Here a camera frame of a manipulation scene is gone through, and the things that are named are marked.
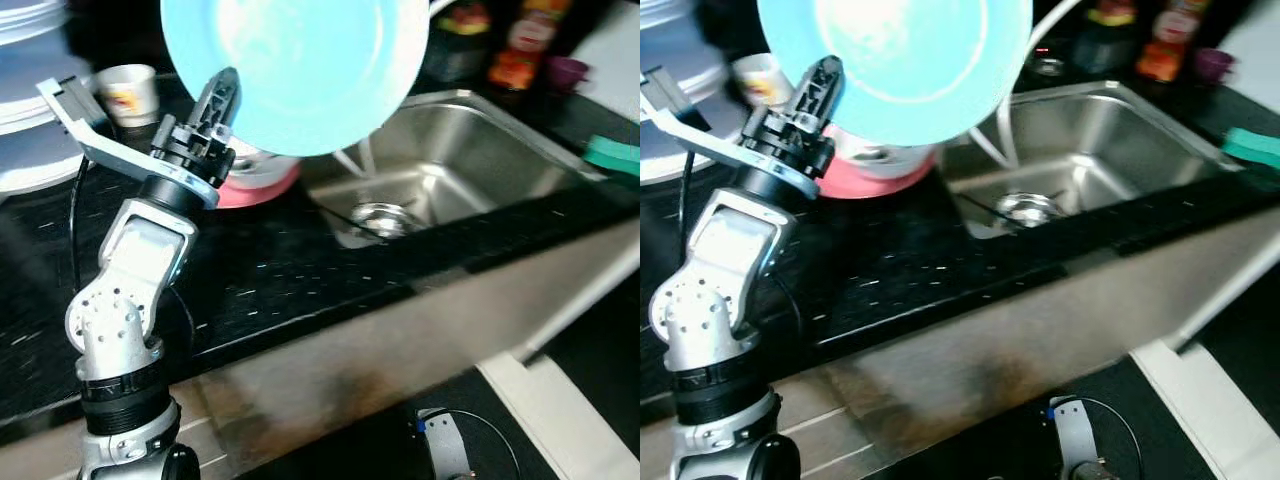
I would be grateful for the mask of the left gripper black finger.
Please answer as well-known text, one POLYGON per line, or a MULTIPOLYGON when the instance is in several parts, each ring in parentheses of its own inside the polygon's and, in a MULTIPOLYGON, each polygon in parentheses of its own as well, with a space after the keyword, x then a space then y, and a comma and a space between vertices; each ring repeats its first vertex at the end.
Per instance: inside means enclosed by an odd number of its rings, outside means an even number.
POLYGON ((219 70, 195 104, 195 129, 200 134, 224 134, 238 111, 241 81, 234 67, 219 70))
POLYGON ((827 55, 809 67, 790 104, 790 119, 799 125, 826 125, 844 87, 844 63, 827 55))

